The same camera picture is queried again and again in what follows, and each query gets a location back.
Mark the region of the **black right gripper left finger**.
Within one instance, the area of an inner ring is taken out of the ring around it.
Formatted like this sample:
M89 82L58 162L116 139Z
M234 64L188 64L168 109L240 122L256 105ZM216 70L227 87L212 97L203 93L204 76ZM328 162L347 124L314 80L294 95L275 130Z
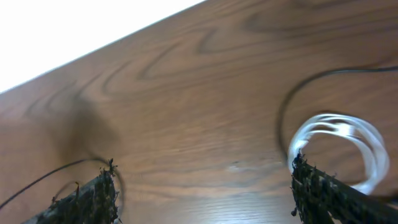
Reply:
M23 224L112 224L119 221L115 189L117 176L113 160L105 162L108 168L100 169L97 177L85 185L77 185L74 192L58 200L53 198L48 209L23 222Z

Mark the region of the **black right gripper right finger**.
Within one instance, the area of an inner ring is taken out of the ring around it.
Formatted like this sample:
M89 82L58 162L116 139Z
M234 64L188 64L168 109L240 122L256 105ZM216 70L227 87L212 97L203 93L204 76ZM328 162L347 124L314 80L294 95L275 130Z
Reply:
M365 195L307 164L299 154L293 165L291 190L295 208L305 224L397 224L397 209Z

